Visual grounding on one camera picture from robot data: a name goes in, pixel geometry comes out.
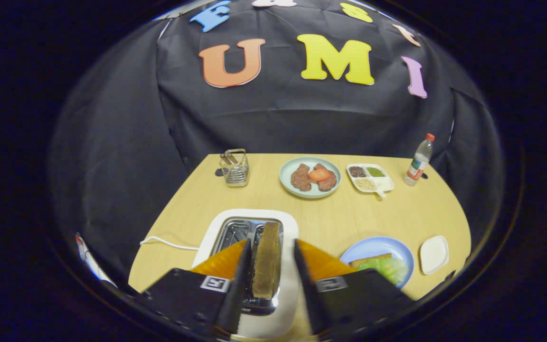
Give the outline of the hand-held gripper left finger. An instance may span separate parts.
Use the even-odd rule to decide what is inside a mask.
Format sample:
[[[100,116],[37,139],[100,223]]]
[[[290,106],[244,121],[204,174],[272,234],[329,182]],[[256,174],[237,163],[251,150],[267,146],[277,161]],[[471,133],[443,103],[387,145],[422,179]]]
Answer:
[[[237,333],[251,271],[252,242],[243,239],[191,270],[173,268],[143,293],[146,305],[193,338]]]

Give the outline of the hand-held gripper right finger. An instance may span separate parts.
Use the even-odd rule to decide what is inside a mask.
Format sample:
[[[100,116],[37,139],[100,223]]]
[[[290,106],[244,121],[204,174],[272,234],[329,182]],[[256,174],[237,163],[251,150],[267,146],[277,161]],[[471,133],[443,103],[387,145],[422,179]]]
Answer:
[[[416,305],[378,271],[355,270],[300,239],[294,260],[317,340],[385,339]]]

